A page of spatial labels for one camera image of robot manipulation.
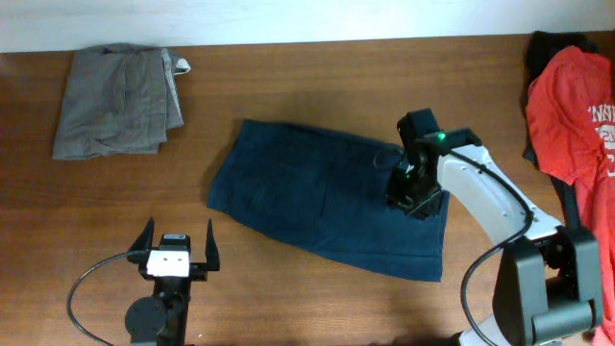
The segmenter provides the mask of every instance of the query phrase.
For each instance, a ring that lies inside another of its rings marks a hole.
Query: white sticker
[[[152,250],[147,260],[147,274],[187,278],[190,276],[190,254],[187,251]]]
[[[185,239],[185,235],[164,235],[165,239],[179,239],[179,240],[184,240]]]

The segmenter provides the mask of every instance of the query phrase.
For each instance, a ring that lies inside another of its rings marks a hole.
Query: wire
[[[416,142],[437,147],[436,144],[434,144],[434,143],[432,143],[432,142],[430,142],[428,140],[417,139]],[[531,211],[530,207],[528,206],[528,203],[523,199],[523,197],[521,197],[521,195],[519,194],[519,192],[517,192],[516,189],[514,189],[502,177],[500,177],[499,175],[494,173],[492,170],[487,168],[484,164],[475,162],[475,161],[471,160],[470,158],[468,158],[468,157],[466,157],[464,155],[461,155],[461,154],[459,154],[457,152],[454,152],[454,151],[450,151],[449,154],[451,156],[454,156],[454,157],[456,157],[456,158],[458,158],[458,159],[460,159],[462,161],[465,161],[465,162],[475,166],[476,168],[479,169],[479,173],[485,173],[489,177],[493,178],[503,188],[505,188],[506,191],[508,191],[517,200],[517,202],[519,202],[519,204],[521,205],[521,208],[523,208],[523,210],[524,210],[524,212],[526,214],[526,218],[524,220],[523,228],[521,228],[521,230],[519,230],[519,232],[515,233],[514,235],[511,235],[510,237],[508,237],[504,241],[498,243],[497,245],[495,245],[491,249],[487,250],[484,254],[480,255],[480,257],[478,257],[470,265],[470,267],[466,270],[465,274],[463,275],[463,280],[461,281],[461,289],[460,289],[460,293],[459,293],[459,296],[460,296],[460,299],[461,299],[461,307],[463,308],[463,313],[465,314],[465,317],[468,319],[468,322],[470,323],[470,326],[472,327],[474,332],[480,337],[480,339],[485,344],[487,344],[489,346],[498,346],[498,344],[493,342],[487,335],[485,335],[480,330],[479,325],[477,324],[477,322],[475,321],[474,317],[472,316],[472,312],[470,312],[470,307],[468,306],[468,296],[467,296],[468,283],[470,283],[470,278],[472,278],[472,274],[474,274],[474,272],[477,270],[477,268],[481,264],[483,264],[486,260],[489,260],[489,258],[491,258],[493,255],[495,255],[498,251],[502,250],[506,244],[509,244],[509,243],[512,243],[512,242],[516,241],[517,239],[523,237],[528,232],[529,228],[531,227],[531,222],[533,221],[533,217],[534,217],[533,216],[533,212]]]
[[[390,166],[380,166],[380,165],[378,165],[378,158],[382,154],[387,153],[387,152],[398,154],[400,156],[400,159],[397,162],[395,162],[395,164],[392,164]],[[378,151],[378,153],[376,153],[376,155],[374,156],[373,164],[374,164],[374,167],[376,168],[376,170],[378,170],[378,171],[387,171],[387,170],[391,170],[391,169],[397,167],[400,163],[402,163],[402,161],[404,161],[405,157],[406,157],[406,150],[402,150],[397,145],[392,145],[391,144],[391,146],[382,148],[382,149],[380,149]]]
[[[72,300],[73,300],[73,295],[75,294],[75,290],[77,290],[77,287],[79,286],[79,284],[89,274],[91,274],[91,272],[93,272],[94,270],[100,268],[101,266],[103,266],[105,264],[113,262],[115,260],[124,259],[124,258],[126,258],[128,256],[131,256],[131,255],[146,254],[146,253],[148,253],[148,251],[130,251],[130,252],[127,252],[127,253],[111,256],[108,259],[103,259],[103,260],[99,261],[98,263],[92,265],[91,268],[89,268],[81,277],[79,277],[79,279],[77,279],[75,284],[73,284],[73,286],[70,288],[70,291],[68,292],[68,297],[66,298],[66,312],[68,313],[68,318],[75,325],[75,327],[77,327],[79,332],[85,334],[87,337],[93,339],[94,341],[96,341],[96,342],[98,342],[98,343],[100,343],[102,345],[113,346],[113,344],[111,344],[110,342],[105,341],[102,338],[92,334],[90,331],[88,331],[86,328],[84,328],[84,326],[82,326],[81,323],[79,323],[79,321],[77,321],[77,318],[75,318],[75,315],[73,314],[73,309],[71,307],[71,303],[72,303]]]

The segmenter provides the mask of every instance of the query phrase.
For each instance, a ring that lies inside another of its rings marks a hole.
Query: white wall
[[[0,0],[0,52],[597,31],[613,0]]]

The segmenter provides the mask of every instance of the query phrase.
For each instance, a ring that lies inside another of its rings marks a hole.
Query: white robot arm
[[[598,246],[591,233],[567,230],[534,205],[471,131],[439,131],[430,110],[409,113],[398,130],[409,168],[396,167],[403,174],[391,175],[389,205],[425,217],[434,196],[449,191],[494,244],[464,277],[461,301],[473,328],[459,336],[459,345],[547,344],[600,325]],[[477,325],[465,288],[474,269],[499,251],[494,314]],[[547,280],[545,264],[559,275]]]

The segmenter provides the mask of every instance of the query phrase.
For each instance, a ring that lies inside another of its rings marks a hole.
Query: black mount
[[[545,263],[559,274],[545,280]],[[598,244],[586,229],[504,247],[493,314],[511,345],[536,345],[589,331],[603,320]]]
[[[205,245],[206,263],[192,262],[189,276],[154,277],[147,273],[147,261],[152,250],[183,251],[190,253],[188,235],[163,235],[159,247],[152,247],[154,219],[150,218],[141,235],[135,240],[132,251],[142,253],[128,256],[128,261],[138,265],[143,279],[154,281],[154,293],[134,302],[126,312],[126,330],[131,335],[131,346],[184,346],[190,286],[204,282],[209,271],[220,270],[220,257],[213,238],[211,220],[208,223]]]

